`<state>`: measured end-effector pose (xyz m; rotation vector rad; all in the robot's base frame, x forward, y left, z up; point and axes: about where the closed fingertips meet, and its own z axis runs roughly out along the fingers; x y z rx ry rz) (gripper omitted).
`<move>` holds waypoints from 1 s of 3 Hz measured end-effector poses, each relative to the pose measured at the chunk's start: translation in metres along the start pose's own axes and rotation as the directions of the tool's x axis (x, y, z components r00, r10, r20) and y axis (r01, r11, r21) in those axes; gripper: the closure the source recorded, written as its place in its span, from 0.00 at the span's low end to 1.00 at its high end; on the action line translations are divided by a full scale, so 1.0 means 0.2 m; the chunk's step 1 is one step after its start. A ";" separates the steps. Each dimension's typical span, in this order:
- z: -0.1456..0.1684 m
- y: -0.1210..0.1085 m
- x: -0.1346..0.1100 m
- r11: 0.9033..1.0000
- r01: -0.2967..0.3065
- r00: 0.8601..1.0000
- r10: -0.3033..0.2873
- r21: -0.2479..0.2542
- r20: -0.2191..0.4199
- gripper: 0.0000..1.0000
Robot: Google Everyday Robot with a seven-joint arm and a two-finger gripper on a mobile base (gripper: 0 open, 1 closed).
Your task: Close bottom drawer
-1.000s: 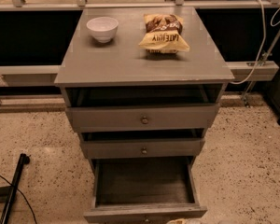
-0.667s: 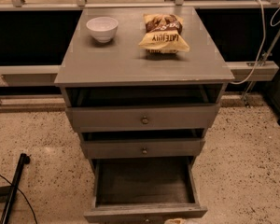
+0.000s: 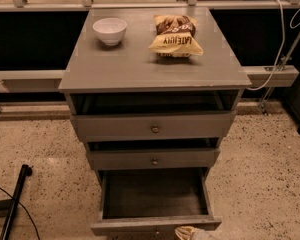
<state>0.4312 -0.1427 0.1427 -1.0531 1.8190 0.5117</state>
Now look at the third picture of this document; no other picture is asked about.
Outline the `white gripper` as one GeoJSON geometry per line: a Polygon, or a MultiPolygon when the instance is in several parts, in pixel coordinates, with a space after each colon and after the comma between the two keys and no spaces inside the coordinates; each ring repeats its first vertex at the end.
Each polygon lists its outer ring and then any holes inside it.
{"type": "Polygon", "coordinates": [[[180,226],[175,229],[179,240],[219,240],[203,229],[195,229],[192,226],[180,226]]]}

